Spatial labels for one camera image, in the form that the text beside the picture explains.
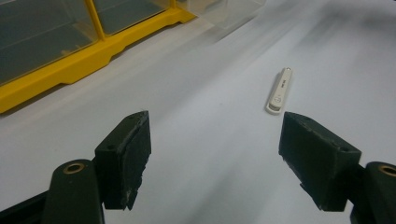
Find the white tabletop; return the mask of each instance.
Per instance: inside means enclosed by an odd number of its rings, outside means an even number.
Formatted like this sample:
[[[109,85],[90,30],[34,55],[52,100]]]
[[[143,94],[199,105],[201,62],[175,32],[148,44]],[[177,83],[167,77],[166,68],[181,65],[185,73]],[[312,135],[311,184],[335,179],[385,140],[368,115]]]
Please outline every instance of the white tabletop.
[[[127,115],[150,114],[152,154],[134,209],[106,223],[349,223],[320,212],[278,155],[283,115],[264,111],[294,70],[286,110],[396,163],[396,2],[268,0],[232,33],[196,19],[0,117],[0,210],[48,189]]]

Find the black mechanical part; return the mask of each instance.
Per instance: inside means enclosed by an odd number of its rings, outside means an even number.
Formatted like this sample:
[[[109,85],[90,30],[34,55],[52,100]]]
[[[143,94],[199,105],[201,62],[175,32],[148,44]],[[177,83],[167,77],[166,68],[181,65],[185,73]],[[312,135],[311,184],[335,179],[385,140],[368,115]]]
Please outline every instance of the black mechanical part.
[[[366,195],[379,223],[396,223],[396,166],[372,161],[364,176]]]
[[[150,152],[149,112],[132,114],[98,146],[92,162],[79,160],[60,166],[53,174],[49,191],[0,212],[0,223],[104,223],[103,214],[98,211],[103,202],[107,209],[132,208]],[[81,216],[79,212],[85,211],[86,205],[94,210]],[[78,220],[66,221],[70,217]]]
[[[47,192],[40,193],[22,203],[0,212],[2,224],[39,224],[41,221]]]
[[[359,164],[359,150],[314,120],[286,112],[279,154],[319,209],[344,211],[344,173]]]
[[[131,210],[151,153],[149,112],[126,117],[95,150],[106,209]]]
[[[279,154],[319,209],[354,204],[353,224],[396,224],[396,166],[359,165],[361,152],[311,118],[285,112]]]
[[[41,223],[105,223],[91,161],[70,161],[53,172]]]

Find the transparent plastic bin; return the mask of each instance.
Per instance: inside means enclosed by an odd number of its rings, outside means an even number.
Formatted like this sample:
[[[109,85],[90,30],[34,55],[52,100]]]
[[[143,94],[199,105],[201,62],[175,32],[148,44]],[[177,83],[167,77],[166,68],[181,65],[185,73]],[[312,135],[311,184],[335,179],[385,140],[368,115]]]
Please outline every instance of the transparent plastic bin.
[[[0,86],[96,40],[83,0],[0,0]]]
[[[265,0],[177,0],[177,4],[218,27],[227,29],[250,17]]]
[[[93,0],[106,35],[144,21],[170,7],[169,0]]]

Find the yellow frame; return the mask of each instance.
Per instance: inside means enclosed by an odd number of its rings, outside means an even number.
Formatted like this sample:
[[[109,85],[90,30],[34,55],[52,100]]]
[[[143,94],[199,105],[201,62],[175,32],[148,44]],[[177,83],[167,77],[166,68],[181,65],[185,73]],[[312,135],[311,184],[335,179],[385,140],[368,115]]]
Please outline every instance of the yellow frame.
[[[85,0],[99,41],[54,63],[50,63],[0,87],[0,113],[19,105],[58,84],[72,84],[110,63],[111,57],[137,40],[165,26],[187,22],[192,14],[170,0],[170,8],[117,34],[105,35],[93,0]]]

